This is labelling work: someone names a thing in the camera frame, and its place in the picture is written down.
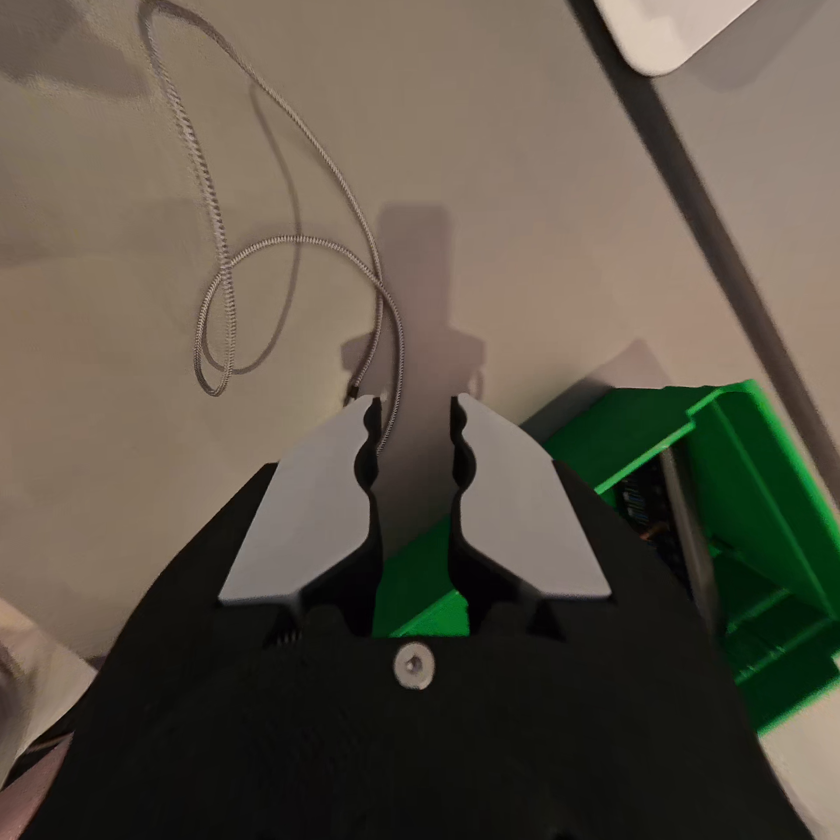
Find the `black usb hub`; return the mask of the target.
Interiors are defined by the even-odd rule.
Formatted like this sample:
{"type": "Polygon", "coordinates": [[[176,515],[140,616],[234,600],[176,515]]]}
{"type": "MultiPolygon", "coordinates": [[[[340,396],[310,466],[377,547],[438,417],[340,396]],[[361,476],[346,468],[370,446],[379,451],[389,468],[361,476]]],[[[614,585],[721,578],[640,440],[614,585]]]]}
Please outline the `black usb hub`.
{"type": "Polygon", "coordinates": [[[663,449],[613,491],[617,511],[682,585],[708,633],[722,635],[715,567],[684,449],[676,444],[663,449]]]}

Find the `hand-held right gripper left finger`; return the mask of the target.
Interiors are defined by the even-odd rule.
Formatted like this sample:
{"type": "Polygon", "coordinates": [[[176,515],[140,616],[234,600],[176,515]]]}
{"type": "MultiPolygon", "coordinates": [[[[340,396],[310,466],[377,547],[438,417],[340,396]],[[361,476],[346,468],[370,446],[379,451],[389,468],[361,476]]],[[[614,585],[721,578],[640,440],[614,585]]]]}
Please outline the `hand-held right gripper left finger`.
{"type": "Polygon", "coordinates": [[[219,592],[222,606],[280,604],[301,613],[305,591],[373,534],[373,478],[382,403],[363,395],[288,450],[219,592]]]}

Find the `grey braided cable silver plug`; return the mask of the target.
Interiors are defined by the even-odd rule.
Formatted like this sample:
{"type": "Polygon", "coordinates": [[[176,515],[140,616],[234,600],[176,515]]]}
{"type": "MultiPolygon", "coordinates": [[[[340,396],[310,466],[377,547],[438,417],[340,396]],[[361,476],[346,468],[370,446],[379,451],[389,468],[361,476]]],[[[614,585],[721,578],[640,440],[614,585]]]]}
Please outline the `grey braided cable silver plug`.
{"type": "Polygon", "coordinates": [[[235,364],[238,338],[238,314],[234,283],[235,268],[252,256],[282,245],[328,250],[351,263],[371,283],[375,291],[373,327],[364,356],[353,370],[346,386],[343,399],[345,406],[360,397],[364,378],[371,368],[380,346],[385,318],[390,319],[394,342],[392,387],[387,403],[388,414],[386,420],[382,423],[381,436],[376,449],[377,454],[380,455],[390,440],[403,400],[406,336],[402,315],[390,288],[385,282],[380,249],[356,195],[331,154],[327,152],[300,114],[268,84],[246,58],[241,56],[231,42],[204,17],[176,2],[143,1],[139,2],[138,20],[143,48],[154,77],[159,83],[164,99],[167,101],[186,155],[192,165],[212,236],[216,269],[197,310],[192,342],[192,367],[198,386],[205,395],[219,397],[225,393],[230,381],[235,376],[244,375],[259,364],[255,362],[250,366],[241,367],[237,367],[235,364]],[[204,149],[156,42],[154,20],[157,17],[179,21],[212,40],[225,53],[227,58],[245,74],[253,86],[265,94],[279,110],[283,111],[303,138],[310,143],[321,163],[326,166],[331,174],[364,237],[371,259],[370,262],[365,262],[339,242],[303,233],[272,235],[262,238],[236,253],[231,250],[222,208],[217,197],[216,185],[204,149]]]}

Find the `green plastic bin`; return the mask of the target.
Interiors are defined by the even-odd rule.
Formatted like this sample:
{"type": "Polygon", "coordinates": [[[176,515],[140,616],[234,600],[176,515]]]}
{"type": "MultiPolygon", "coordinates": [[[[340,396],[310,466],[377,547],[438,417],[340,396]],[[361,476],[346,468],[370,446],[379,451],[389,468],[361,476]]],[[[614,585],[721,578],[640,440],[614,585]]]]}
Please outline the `green plastic bin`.
{"type": "Polygon", "coordinates": [[[757,383],[615,389],[539,444],[619,515],[616,483],[682,447],[756,732],[838,687],[838,524],[757,383]]]}

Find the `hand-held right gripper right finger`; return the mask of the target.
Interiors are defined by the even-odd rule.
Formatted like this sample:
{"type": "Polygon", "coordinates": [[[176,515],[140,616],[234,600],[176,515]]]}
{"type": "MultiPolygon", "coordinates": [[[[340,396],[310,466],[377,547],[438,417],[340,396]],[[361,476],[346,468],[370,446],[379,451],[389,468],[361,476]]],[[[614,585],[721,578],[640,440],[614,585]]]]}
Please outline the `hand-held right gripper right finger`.
{"type": "Polygon", "coordinates": [[[450,403],[449,578],[469,607],[612,595],[550,454],[468,393],[450,403]]]}

